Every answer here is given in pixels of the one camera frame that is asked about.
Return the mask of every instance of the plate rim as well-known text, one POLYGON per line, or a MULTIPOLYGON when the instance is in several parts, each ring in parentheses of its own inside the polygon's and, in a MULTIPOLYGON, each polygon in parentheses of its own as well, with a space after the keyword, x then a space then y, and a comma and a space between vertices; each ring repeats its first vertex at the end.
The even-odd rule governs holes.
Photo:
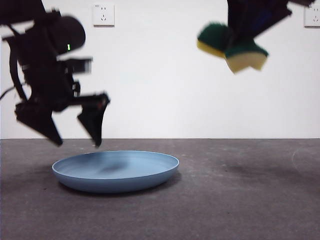
POLYGON ((151 177, 154 175, 159 175, 159 174, 164 174, 167 173, 173 169, 176 169, 178 166, 180 165, 180 161, 177 157, 166 154, 166 153, 162 153, 162 152, 156 152, 156 151, 144 151, 144 150, 111 150, 111 151, 98 151, 98 152, 87 152, 84 154, 79 154, 79 155, 74 155, 74 156, 69 156, 63 159, 60 159, 58 161, 56 161, 54 164, 52 164, 51 169, 54 173, 64 176, 64 177, 68 177, 68 178, 73 178, 73 179, 82 179, 82 180, 94 180, 94 181, 113 181, 113 180, 126 180, 126 179, 138 179, 138 178, 146 178, 146 177, 151 177), (70 158, 75 158, 75 157, 79 157, 79 156, 83 156, 83 155, 91 155, 91 154, 97 154, 97 153, 118 153, 118 152, 139 152, 139 153, 149 153, 149 154, 159 154, 159 155, 165 155, 168 156, 170 158, 173 158, 177 161, 176 165, 159 173, 154 173, 154 174, 149 174, 149 175, 144 175, 144 176, 134 176, 134 177, 122 177, 122 178, 88 178, 88 177, 76 177, 76 176, 70 176, 67 174, 63 174, 57 170, 55 170, 55 165, 58 164, 59 162, 65 161, 67 159, 70 158))

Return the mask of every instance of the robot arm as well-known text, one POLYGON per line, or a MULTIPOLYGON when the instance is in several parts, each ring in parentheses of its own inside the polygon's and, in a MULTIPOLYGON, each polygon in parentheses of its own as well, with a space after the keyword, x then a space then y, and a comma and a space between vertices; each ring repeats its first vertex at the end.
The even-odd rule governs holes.
POLYGON ((15 108, 16 119, 59 146, 63 141, 52 112, 81 105, 82 113, 78 119, 99 146, 103 116, 110 100, 106 93, 80 96, 80 84, 73 79, 74 73, 87 72, 92 59, 57 60, 59 55, 84 45, 83 26, 71 16, 61 16, 59 11, 45 12, 41 0, 32 0, 33 4, 28 1, 28 5, 25 2, 8 1, 9 4, 5 5, 7 11, 0 7, 0 24, 7 25, 13 32, 13 36, 3 40, 10 46, 10 74, 21 98, 15 108), (23 34, 11 26, 29 20, 34 20, 34 25, 23 34), (18 63, 25 83, 31 87, 29 99, 18 77, 18 63))

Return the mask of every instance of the gray floor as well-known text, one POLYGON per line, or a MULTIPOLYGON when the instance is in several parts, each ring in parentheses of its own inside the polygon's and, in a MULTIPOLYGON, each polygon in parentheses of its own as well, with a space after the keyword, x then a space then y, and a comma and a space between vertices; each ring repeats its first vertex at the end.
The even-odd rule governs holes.
POLYGON ((2 240, 318 240, 320 140, 2 140, 2 240), (73 155, 146 150, 174 155, 168 182, 99 195, 58 183, 73 155))

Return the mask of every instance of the white wall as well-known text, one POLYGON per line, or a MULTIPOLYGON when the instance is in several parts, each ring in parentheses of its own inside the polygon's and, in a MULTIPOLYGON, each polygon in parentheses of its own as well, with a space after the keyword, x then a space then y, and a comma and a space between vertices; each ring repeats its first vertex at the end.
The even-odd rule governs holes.
MULTIPOLYGON (((303 28, 303 7, 290 4, 293 15, 256 39, 270 53, 262 72, 234 75, 196 47, 205 24, 226 22, 226 0, 117 0, 114 28, 92 27, 91 5, 101 1, 43 3, 72 13, 86 30, 85 46, 69 55, 93 56, 92 74, 77 76, 82 92, 111 98, 103 138, 320 137, 320 29, 303 28)), ((1 52, 5 90, 12 85, 7 44, 1 52)), ((11 92, 1 102, 1 138, 41 138, 16 122, 18 101, 11 92)), ((63 138, 88 137, 80 111, 54 115, 63 138)))

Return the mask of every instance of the green scouring pad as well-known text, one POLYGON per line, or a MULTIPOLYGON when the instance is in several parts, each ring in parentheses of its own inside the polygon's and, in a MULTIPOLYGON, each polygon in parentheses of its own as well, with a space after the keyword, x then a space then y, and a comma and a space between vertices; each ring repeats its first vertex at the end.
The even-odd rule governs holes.
POLYGON ((253 39, 234 42, 229 46, 231 29, 225 24, 212 22, 197 38, 197 47, 214 56, 225 58, 233 73, 247 67, 261 70, 267 60, 268 52, 258 46, 253 39))
POLYGON ((230 30, 222 23, 212 22, 198 36, 197 47, 209 54, 224 58, 230 30))
POLYGON ((233 73, 247 67, 261 70, 268 52, 258 46, 253 39, 244 40, 225 51, 226 62, 233 73))

